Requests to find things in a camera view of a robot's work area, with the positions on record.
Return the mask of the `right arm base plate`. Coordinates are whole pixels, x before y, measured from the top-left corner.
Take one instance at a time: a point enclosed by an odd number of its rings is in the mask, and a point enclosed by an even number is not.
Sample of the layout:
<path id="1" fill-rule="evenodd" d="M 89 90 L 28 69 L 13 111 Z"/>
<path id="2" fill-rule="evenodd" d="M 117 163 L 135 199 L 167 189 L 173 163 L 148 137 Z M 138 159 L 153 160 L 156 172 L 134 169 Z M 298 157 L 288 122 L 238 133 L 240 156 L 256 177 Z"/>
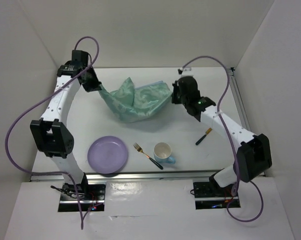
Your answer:
<path id="1" fill-rule="evenodd" d="M 232 185 L 219 187 L 210 182 L 193 182 L 193 193 L 195 198 L 232 198 Z"/>

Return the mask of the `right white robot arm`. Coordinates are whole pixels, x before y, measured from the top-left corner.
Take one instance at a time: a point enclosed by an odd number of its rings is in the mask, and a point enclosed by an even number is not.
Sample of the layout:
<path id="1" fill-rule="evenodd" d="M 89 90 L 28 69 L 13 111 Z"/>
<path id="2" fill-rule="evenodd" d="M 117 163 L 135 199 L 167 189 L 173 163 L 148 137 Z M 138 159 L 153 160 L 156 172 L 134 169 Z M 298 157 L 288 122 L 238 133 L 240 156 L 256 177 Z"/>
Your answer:
<path id="1" fill-rule="evenodd" d="M 220 136 L 231 140 L 236 161 L 209 178 L 209 192 L 220 196 L 226 187 L 240 180 L 248 183 L 272 166 L 270 142 L 264 134 L 256 135 L 237 124 L 209 97 L 201 96 L 197 81 L 183 76 L 173 84 L 172 103 L 182 104 L 187 113 Z"/>

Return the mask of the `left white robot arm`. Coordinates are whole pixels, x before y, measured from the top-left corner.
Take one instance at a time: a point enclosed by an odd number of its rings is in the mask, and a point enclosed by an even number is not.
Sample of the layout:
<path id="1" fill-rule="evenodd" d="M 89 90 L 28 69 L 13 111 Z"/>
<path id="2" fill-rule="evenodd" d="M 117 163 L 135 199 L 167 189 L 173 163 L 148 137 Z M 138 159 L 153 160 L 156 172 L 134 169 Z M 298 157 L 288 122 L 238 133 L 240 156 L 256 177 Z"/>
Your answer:
<path id="1" fill-rule="evenodd" d="M 57 71 L 56 89 L 47 109 L 40 119 L 30 123 L 37 149 L 50 158 L 63 175 L 62 192 L 79 200 L 89 195 L 89 184 L 73 155 L 75 140 L 67 128 L 67 118 L 78 90 L 100 91 L 101 84 L 95 70 L 89 66 L 89 53 L 73 50 L 71 60 Z"/>

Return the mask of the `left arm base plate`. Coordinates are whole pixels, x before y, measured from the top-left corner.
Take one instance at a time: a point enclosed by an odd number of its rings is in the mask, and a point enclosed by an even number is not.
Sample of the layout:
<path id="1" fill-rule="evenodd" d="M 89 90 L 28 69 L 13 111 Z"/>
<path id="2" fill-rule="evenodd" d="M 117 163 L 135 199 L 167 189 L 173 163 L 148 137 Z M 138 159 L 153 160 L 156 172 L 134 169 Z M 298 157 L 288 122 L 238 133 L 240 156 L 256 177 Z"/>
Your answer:
<path id="1" fill-rule="evenodd" d="M 94 205 L 97 203 L 104 203 L 106 195 L 106 184 L 89 184 L 87 193 L 78 190 L 79 200 L 84 205 Z M 77 204 L 77 197 L 75 190 L 64 185 L 61 188 L 60 204 Z"/>

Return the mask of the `green patterned cloth napkin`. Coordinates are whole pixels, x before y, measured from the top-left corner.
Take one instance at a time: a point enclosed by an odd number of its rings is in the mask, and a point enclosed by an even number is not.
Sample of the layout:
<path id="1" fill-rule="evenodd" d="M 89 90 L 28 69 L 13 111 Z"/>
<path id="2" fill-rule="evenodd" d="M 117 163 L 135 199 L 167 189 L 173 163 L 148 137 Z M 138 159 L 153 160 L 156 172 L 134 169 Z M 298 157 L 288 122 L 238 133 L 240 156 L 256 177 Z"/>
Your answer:
<path id="1" fill-rule="evenodd" d="M 151 118 L 170 102 L 172 93 L 163 81 L 136 88 L 131 78 L 127 78 L 117 90 L 109 92 L 101 86 L 99 91 L 110 111 L 123 123 Z"/>

